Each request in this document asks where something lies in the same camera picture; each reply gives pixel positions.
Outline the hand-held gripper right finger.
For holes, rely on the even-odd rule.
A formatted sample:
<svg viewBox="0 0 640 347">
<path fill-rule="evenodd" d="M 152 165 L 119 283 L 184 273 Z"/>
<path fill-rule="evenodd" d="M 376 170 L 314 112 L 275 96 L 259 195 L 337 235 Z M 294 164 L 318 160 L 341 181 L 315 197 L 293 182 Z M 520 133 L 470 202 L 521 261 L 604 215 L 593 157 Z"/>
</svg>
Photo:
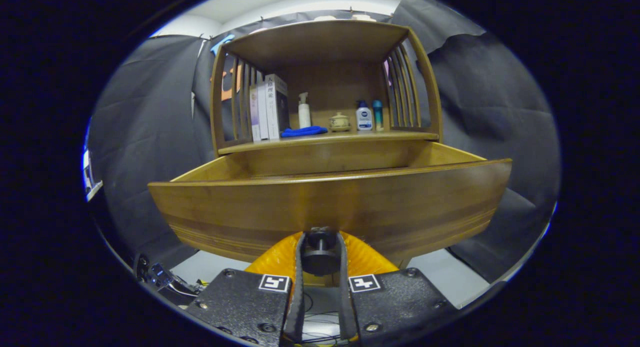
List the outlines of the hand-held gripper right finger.
<svg viewBox="0 0 640 347">
<path fill-rule="evenodd" d="M 454 322 L 458 309 L 415 267 L 400 269 L 354 235 L 336 236 L 339 322 L 351 347 L 399 347 Z"/>
</svg>

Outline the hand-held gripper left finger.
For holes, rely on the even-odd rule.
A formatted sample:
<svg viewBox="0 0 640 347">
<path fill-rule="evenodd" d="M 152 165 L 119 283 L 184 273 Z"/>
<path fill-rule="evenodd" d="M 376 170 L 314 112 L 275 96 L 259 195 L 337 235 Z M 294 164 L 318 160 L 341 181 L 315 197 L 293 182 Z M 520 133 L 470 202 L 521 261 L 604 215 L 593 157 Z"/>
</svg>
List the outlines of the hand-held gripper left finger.
<svg viewBox="0 0 640 347">
<path fill-rule="evenodd" d="M 212 331 L 255 347 L 292 347 L 305 311 L 302 247 L 306 234 L 284 237 L 249 267 L 225 268 L 186 308 Z"/>
</svg>

